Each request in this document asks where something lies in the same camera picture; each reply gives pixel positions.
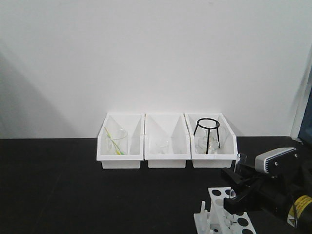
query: yellow label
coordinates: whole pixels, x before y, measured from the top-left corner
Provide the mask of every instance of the yellow label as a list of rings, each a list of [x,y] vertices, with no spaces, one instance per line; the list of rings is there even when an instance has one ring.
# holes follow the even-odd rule
[[[304,211],[304,209],[307,207],[307,205],[309,205],[311,202],[312,202],[312,197],[307,196],[307,195],[301,196],[300,198],[298,198],[296,200],[294,205],[296,206],[296,211],[297,211],[297,217],[298,218],[300,218],[301,213]],[[289,215],[294,217],[293,206],[289,210]]]

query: storage bin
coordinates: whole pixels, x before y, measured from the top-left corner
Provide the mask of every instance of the storage bin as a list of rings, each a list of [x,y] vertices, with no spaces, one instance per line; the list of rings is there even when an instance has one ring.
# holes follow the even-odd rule
[[[140,168],[144,114],[107,114],[97,137],[97,161],[103,169]]]
[[[236,135],[231,130],[225,117],[222,114],[184,114],[187,122],[187,127],[191,137],[191,157],[194,167],[230,167],[232,160],[237,156],[237,142]],[[198,140],[205,136],[205,130],[198,127],[194,136],[194,130],[196,128],[197,121],[201,118],[212,118],[220,123],[219,139],[220,149],[213,154],[206,154],[201,151],[202,149],[198,145]],[[210,131],[211,136],[217,139],[216,129]]]
[[[146,114],[144,158],[149,168],[183,168],[191,159],[183,114]]]

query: white wall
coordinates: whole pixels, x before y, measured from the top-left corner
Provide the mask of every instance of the white wall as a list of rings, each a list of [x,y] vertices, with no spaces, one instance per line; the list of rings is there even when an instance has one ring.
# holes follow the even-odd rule
[[[0,137],[96,137],[119,111],[288,136],[311,22],[311,0],[2,0]]]

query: glass beaker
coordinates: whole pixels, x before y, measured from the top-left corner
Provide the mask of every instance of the glass beaker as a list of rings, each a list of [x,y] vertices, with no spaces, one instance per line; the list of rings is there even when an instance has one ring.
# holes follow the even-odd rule
[[[107,129],[107,154],[108,155],[127,155],[128,154],[128,132],[122,128],[113,133]]]
[[[169,141],[166,139],[158,139],[156,141],[156,147],[159,154],[166,155],[169,151]]]
[[[208,141],[208,130],[206,130],[205,136],[198,139],[198,146],[199,146],[200,154],[206,154],[207,141]],[[216,154],[216,151],[218,148],[219,148],[219,142],[217,141],[217,139],[215,139],[213,136],[209,136],[208,154],[209,155]]]

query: beaker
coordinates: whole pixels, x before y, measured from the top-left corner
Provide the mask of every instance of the beaker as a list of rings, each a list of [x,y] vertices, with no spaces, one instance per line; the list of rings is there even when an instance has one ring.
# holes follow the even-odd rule
[[[128,154],[128,132],[122,128],[112,133],[106,130],[107,154],[127,155]]]
[[[169,141],[166,139],[156,140],[157,152],[161,155],[168,154]]]

